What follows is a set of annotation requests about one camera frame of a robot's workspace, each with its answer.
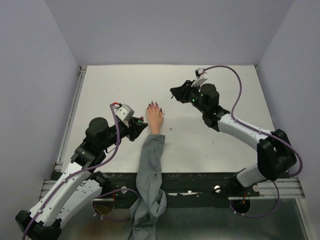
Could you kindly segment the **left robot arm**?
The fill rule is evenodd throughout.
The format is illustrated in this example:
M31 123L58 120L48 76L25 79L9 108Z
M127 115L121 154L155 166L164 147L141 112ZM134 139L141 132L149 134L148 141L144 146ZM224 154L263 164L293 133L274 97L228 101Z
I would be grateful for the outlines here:
M111 191L110 178L96 171L116 155L107 158L106 150L112 145L118 148L122 138L133 142L147 126L137 117L124 122L116 119L113 126L103 117L92 119L83 142L59 179L35 206L16 215L22 238L57 240L67 222L88 202L98 196L107 197Z

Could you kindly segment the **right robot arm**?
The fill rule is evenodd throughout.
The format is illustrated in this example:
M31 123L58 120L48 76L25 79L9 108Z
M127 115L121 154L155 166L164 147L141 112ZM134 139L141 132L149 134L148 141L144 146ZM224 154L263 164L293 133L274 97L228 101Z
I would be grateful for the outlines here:
M284 131L259 130L254 125L237 122L220 106L220 94L214 84L193 86L193 82L187 80L181 86L172 87L170 92L182 104L190 103L197 108L209 128L228 134L256 151L257 163L238 172L231 181L230 191L234 195L243 195L249 186L258 182L277 180L297 163Z

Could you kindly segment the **grey sleeve forearm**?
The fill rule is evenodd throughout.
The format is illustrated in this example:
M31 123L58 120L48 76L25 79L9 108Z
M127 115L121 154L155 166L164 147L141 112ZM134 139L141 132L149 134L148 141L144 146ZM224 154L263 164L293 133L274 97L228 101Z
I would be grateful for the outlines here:
M156 223L167 207L166 193L161 189L165 138L162 134L150 134L142 146L135 182L139 197L129 208L126 240L156 239Z

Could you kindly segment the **mannequin hand with painted nails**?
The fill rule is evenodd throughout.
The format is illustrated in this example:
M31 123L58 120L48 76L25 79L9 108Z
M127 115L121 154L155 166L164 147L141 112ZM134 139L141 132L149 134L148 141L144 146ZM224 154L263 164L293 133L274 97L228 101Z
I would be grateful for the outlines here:
M150 133L153 135L160 135L161 128L164 122L164 113L157 102L151 102L146 110L148 126Z

